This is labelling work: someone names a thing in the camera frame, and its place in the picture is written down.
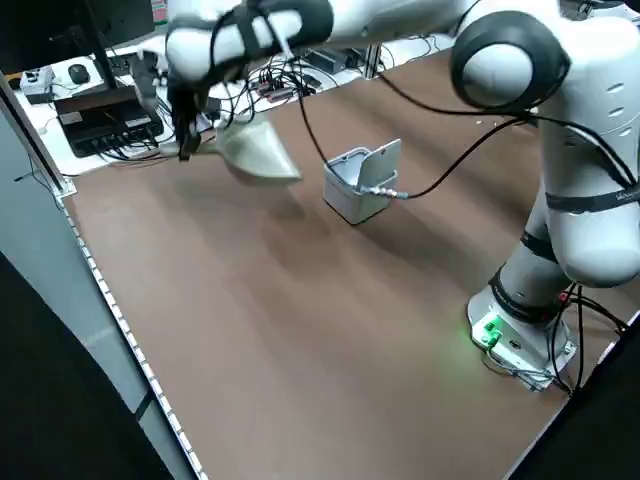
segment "table surface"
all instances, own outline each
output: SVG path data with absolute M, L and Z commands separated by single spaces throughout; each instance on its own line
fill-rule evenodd
M 460 106 L 446 56 L 389 76 L 425 102 Z M 494 126 L 422 112 L 378 81 L 306 106 L 329 156 L 402 138 L 410 191 Z M 201 157 L 103 169 L 65 199 L 205 471 L 500 478 L 564 402 L 485 368 L 465 316 L 526 222 L 535 133 L 510 129 L 436 193 L 353 228 L 322 199 L 298 107 L 269 115 L 306 177 L 292 188 L 242 186 Z M 596 298 L 628 318 L 637 290 Z M 588 318 L 591 365 L 614 336 Z

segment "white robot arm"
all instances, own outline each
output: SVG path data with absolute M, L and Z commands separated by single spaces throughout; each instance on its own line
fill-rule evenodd
M 574 282 L 610 288 L 640 272 L 633 24 L 572 22 L 557 0 L 245 0 L 223 14 L 215 5 L 169 0 L 166 52 L 181 145 L 197 93 L 250 61 L 288 47 L 366 45 L 452 27 L 452 82 L 468 105 L 494 112 L 535 105 L 543 117 L 588 127 L 610 145 L 621 164 L 584 130 L 540 123 L 544 168 L 534 211 L 521 244 L 468 307 L 476 343 L 529 371 L 521 376 L 535 388 L 551 383 L 552 364 L 562 368 L 575 352 L 563 324 L 550 333 L 560 293 Z

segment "small gray container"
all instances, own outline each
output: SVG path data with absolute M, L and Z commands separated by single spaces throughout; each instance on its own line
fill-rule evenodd
M 390 198 L 361 193 L 360 189 L 395 188 L 401 147 L 401 140 L 396 140 L 373 152 L 360 147 L 331 160 L 329 165 L 335 174 L 325 166 L 325 201 L 351 225 L 362 223 L 387 208 Z

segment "monitor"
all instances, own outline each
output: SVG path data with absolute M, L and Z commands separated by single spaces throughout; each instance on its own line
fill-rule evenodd
M 11 2 L 10 10 L 11 15 L 0 15 L 0 70 L 5 74 L 91 53 L 103 63 L 104 48 L 154 28 L 151 0 L 23 0 Z

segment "metal trim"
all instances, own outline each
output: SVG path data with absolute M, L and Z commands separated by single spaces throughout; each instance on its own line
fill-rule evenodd
M 187 435 L 184 429 L 182 428 L 182 425 L 180 424 L 175 411 L 171 407 L 171 404 L 169 403 L 169 400 L 167 399 L 167 396 L 165 395 L 164 390 L 160 385 L 160 381 L 158 380 L 158 377 L 153 372 L 153 369 L 151 368 L 149 361 L 147 360 L 146 356 L 142 352 L 142 349 L 140 348 L 140 345 L 138 344 L 138 341 L 136 340 L 136 337 L 133 331 L 131 330 L 129 323 L 127 322 L 122 311 L 120 310 L 120 307 L 118 306 L 113 296 L 113 293 L 111 293 L 111 289 L 109 288 L 109 285 L 104 280 L 102 273 L 98 269 L 98 265 L 95 259 L 93 258 L 93 256 L 91 255 L 91 251 L 87 247 L 86 242 L 84 241 L 84 239 L 80 234 L 80 231 L 78 230 L 78 227 L 76 226 L 75 222 L 73 221 L 73 218 L 71 218 L 69 211 L 64 207 L 64 205 L 62 205 L 62 210 L 65 216 L 67 217 L 67 222 L 69 223 L 69 227 L 71 228 L 71 231 L 76 237 L 76 241 L 78 242 L 78 248 L 82 252 L 82 256 L 87 262 L 87 265 L 89 266 L 91 273 L 94 279 L 96 280 L 98 287 L 102 292 L 102 296 L 104 297 L 105 301 L 107 302 L 107 305 L 109 306 L 109 309 L 111 310 L 111 313 L 113 314 L 113 318 L 115 319 L 116 324 L 118 325 L 120 333 L 122 334 L 124 339 L 127 341 L 127 344 L 129 345 L 129 348 L 131 349 L 131 352 L 133 353 L 134 358 L 138 362 L 138 365 L 142 370 L 144 377 L 146 378 L 149 384 L 149 387 L 151 388 L 151 391 L 153 391 L 153 395 L 155 396 L 158 404 L 160 405 L 162 412 L 167 420 L 167 423 L 170 425 L 171 430 L 173 431 L 175 438 L 178 441 L 178 444 L 182 448 L 182 451 L 184 452 L 187 460 L 189 461 L 189 464 L 191 465 L 193 472 L 197 475 L 197 477 L 200 480 L 208 480 L 209 477 L 204 472 L 204 468 L 202 467 L 202 464 L 198 459 L 198 455 L 195 453 L 193 446 L 191 445 L 191 442 L 187 438 Z

